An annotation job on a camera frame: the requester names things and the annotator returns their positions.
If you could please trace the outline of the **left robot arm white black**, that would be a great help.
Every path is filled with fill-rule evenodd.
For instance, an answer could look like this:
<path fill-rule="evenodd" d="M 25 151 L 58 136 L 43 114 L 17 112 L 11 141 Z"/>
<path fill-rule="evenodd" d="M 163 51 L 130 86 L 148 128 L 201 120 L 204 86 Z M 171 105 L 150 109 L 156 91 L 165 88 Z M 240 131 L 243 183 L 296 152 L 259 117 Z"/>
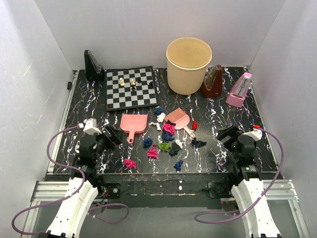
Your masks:
<path fill-rule="evenodd" d="M 122 143 L 122 135 L 111 126 L 106 126 L 103 132 L 94 126 L 84 127 L 84 132 L 71 166 L 66 199 L 45 232 L 48 238 L 78 238 L 94 199 L 105 194 L 97 165 L 105 150 Z"/>

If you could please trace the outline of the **pink hand brush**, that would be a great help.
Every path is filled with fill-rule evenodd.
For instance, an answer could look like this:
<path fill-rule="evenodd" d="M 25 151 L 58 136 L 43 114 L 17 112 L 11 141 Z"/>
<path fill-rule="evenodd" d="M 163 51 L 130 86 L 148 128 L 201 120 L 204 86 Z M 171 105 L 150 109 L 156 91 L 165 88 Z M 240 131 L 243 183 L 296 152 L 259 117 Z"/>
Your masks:
<path fill-rule="evenodd" d="M 170 121 L 175 124 L 176 130 L 184 130 L 191 138 L 195 138 L 195 134 L 189 129 L 188 124 L 190 123 L 189 116 L 181 109 L 177 108 L 168 115 L 165 116 L 164 120 Z"/>

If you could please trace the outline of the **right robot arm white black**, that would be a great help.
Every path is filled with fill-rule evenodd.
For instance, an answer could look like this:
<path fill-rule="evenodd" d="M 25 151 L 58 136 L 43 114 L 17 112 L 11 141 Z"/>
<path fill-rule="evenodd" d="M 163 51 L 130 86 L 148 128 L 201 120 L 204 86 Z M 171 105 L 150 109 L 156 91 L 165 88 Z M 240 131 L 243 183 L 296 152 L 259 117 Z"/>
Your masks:
<path fill-rule="evenodd" d="M 266 199 L 266 193 L 275 180 L 264 188 L 263 175 L 254 161 L 257 142 L 262 139 L 263 132 L 259 125 L 253 126 L 249 132 L 235 126 L 218 131 L 217 140 L 223 143 L 233 159 L 230 171 L 232 180 L 224 184 L 224 191 L 237 202 L 245 237 L 280 238 L 282 235 Z"/>

